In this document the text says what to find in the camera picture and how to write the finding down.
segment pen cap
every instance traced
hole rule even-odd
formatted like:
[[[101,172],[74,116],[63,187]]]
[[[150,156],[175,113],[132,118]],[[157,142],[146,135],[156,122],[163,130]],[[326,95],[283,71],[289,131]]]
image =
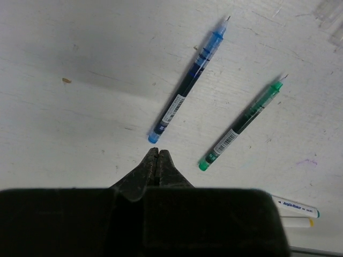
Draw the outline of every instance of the pen cap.
[[[316,18],[322,21],[320,28],[329,28],[343,11],[342,0],[324,0],[314,11]]]
[[[339,28],[332,34],[332,36],[329,38],[329,42],[337,46],[337,49],[335,52],[342,53],[343,48],[343,23]]]
[[[281,217],[281,222],[287,228],[312,228],[314,226],[313,220],[305,217]]]

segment pen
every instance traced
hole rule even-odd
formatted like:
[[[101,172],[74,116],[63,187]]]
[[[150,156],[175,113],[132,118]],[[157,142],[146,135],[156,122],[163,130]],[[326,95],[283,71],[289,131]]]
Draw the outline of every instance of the pen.
[[[256,102],[234,123],[226,135],[219,143],[207,154],[200,162],[199,168],[205,171],[223,152],[224,150],[238,137],[239,134],[262,112],[262,110],[273,100],[282,87],[282,81],[273,83]]]
[[[276,206],[279,208],[289,210],[289,211],[294,211],[296,213],[310,216],[312,218],[320,217],[319,210],[317,210],[315,207],[310,207],[310,206],[303,205],[298,202],[289,201],[289,200],[286,200],[286,199],[283,199],[274,195],[272,195],[271,197],[274,203],[276,204]]]
[[[211,60],[214,53],[217,51],[220,43],[223,41],[223,35],[226,31],[230,17],[225,20],[214,32],[212,32],[207,44],[200,52],[199,56],[193,63],[192,67],[183,78],[180,87],[178,88],[173,101],[168,105],[168,108],[164,111],[162,118],[158,121],[153,131],[148,137],[150,143],[157,143],[162,133],[166,130],[169,123],[172,121],[176,112],[180,108],[181,104],[185,100],[189,91],[191,91],[194,84],[206,68],[207,64]]]
[[[280,217],[282,226],[286,228],[312,228],[314,222],[311,218]]]

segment scratch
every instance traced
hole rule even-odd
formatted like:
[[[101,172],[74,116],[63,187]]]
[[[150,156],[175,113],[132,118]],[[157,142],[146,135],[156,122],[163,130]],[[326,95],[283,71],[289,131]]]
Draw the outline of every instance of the scratch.
[[[262,43],[259,43],[259,44],[263,45],[264,47],[268,47],[268,48],[271,48],[271,49],[276,50],[276,51],[278,51],[278,52],[281,52],[281,53],[283,53],[283,54],[285,54],[285,55],[292,56],[292,57],[294,57],[294,58],[296,58],[296,59],[299,59],[299,60],[301,60],[301,61],[303,61],[303,62],[305,62],[305,63],[309,63],[309,64],[312,64],[312,65],[313,65],[312,62],[309,62],[309,61],[307,61],[307,60],[302,59],[296,52],[294,52],[294,51],[292,51],[292,50],[290,50],[290,49],[287,49],[287,50],[293,52],[296,56],[294,56],[294,55],[292,55],[292,54],[290,54],[290,53],[288,53],[288,52],[281,51],[280,49],[277,49],[277,48],[268,46],[267,44],[262,44]]]
[[[296,15],[295,17],[308,16],[308,15],[312,15],[312,13],[298,14],[298,15]]]
[[[95,74],[95,75],[98,75],[98,76],[101,76],[101,77],[104,77],[104,78],[113,79],[115,81],[123,82],[123,83],[129,84],[131,86],[134,86],[134,84],[131,83],[131,82],[127,82],[127,81],[123,81],[123,80],[120,80],[120,79],[116,79],[116,78],[113,78],[113,77],[110,77],[110,76],[106,76],[106,75],[103,75],[103,74],[100,74],[100,73],[96,73],[96,72],[93,72],[93,71],[88,71],[88,72],[90,72],[92,74]]]
[[[310,163],[310,164],[314,164],[315,166],[318,165],[318,163],[315,160],[310,160],[310,159],[306,159],[306,160],[303,160],[301,162],[297,162],[296,165],[299,165],[299,164],[302,164],[302,163]]]
[[[285,27],[284,24],[281,24],[281,23],[278,23],[277,21],[271,20],[271,19],[269,19],[269,18],[267,18],[267,17],[265,17],[265,16],[263,16],[263,15],[257,13],[257,12],[254,12],[254,11],[252,11],[252,12],[253,12],[254,14],[256,14],[256,15],[258,15],[258,16],[260,16],[260,17],[262,17],[262,18],[264,18],[264,19],[266,19],[266,20],[268,20],[268,21],[270,21],[270,22],[273,22],[273,23],[276,23],[276,24],[278,24],[278,25],[280,25],[280,26],[282,26],[282,27]]]
[[[4,94],[4,95],[11,95],[11,96],[18,97],[16,94],[9,94],[9,93],[4,93],[4,92],[1,92],[1,91],[0,91],[0,94]]]
[[[174,55],[174,54],[172,54],[172,53],[170,53],[170,52],[167,52],[166,54],[171,55],[171,56],[175,56],[175,57],[178,57],[178,58],[182,58],[181,56],[179,56],[179,55]]]
[[[257,32],[255,32],[252,28],[245,28],[245,27],[241,27],[241,28],[243,28],[243,29],[248,29],[248,30],[254,32],[255,36],[260,36],[260,34],[258,34]]]
[[[283,1],[284,1],[284,0],[281,1],[281,3],[280,3],[280,8],[279,8],[279,9],[276,11],[276,13],[273,15],[273,18],[274,18],[276,15],[278,15],[279,12],[281,11]]]
[[[154,76],[160,78],[161,80],[165,81],[166,83],[172,85],[172,83],[170,83],[169,81],[165,80],[164,78],[162,78],[162,77],[160,77],[160,76],[158,76],[158,75],[156,75],[156,74],[154,74],[154,73],[151,73],[151,75],[154,75]]]
[[[16,100],[16,102],[36,105],[35,103],[26,102],[26,101],[24,101],[24,100]]]

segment brown spot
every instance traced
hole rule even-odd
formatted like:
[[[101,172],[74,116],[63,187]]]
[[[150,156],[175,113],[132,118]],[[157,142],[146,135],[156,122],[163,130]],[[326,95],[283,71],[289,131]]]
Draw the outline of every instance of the brown spot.
[[[66,78],[63,78],[63,79],[62,79],[62,81],[63,81],[64,83],[68,83],[68,84],[70,84],[70,83],[71,83],[71,80],[69,80],[69,79],[66,79]]]

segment barcode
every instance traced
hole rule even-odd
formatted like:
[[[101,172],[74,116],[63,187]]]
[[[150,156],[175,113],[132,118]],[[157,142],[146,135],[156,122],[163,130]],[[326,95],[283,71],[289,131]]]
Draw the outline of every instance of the barcode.
[[[185,98],[186,97],[181,96],[181,95],[177,95],[175,97],[175,100],[173,101],[173,103],[169,107],[167,113],[165,114],[165,116],[162,119],[162,121],[164,123],[169,123],[174,118],[177,110],[180,108],[180,106],[183,103],[183,101],[185,100]]]
[[[234,132],[232,129],[219,141],[219,143],[213,149],[214,152],[220,155],[224,150],[238,137],[238,134]]]

